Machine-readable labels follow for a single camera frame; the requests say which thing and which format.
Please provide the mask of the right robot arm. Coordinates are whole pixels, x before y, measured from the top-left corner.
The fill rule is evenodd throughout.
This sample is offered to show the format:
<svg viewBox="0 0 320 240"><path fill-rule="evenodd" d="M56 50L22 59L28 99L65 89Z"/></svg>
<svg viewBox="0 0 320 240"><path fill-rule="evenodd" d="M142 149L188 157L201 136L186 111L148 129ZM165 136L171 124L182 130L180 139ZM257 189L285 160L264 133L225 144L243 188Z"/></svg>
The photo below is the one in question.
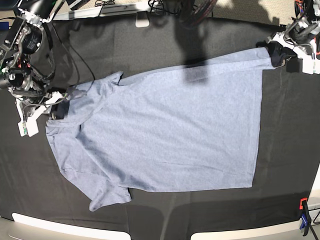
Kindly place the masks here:
<svg viewBox="0 0 320 240"><path fill-rule="evenodd" d="M53 38L49 23L63 6L62 0L2 0L2 11L13 10L15 16L7 35L0 41L0 87L16 99L24 121L36 113L61 120L67 114L73 89L51 88L56 74ZM31 64L32 55L48 42L48 74Z"/></svg>

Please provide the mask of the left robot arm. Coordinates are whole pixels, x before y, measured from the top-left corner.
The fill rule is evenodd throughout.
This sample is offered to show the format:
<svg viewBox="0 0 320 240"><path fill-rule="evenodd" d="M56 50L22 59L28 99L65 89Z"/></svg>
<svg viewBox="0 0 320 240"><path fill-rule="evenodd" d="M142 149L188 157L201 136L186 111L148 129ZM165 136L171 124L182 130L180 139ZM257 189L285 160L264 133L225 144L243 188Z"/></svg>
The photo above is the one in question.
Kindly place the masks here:
<svg viewBox="0 0 320 240"><path fill-rule="evenodd" d="M274 68L282 67L292 58L302 60L302 72L320 73L320 2L296 0L293 22L284 31L269 36L258 44L266 47Z"/></svg>

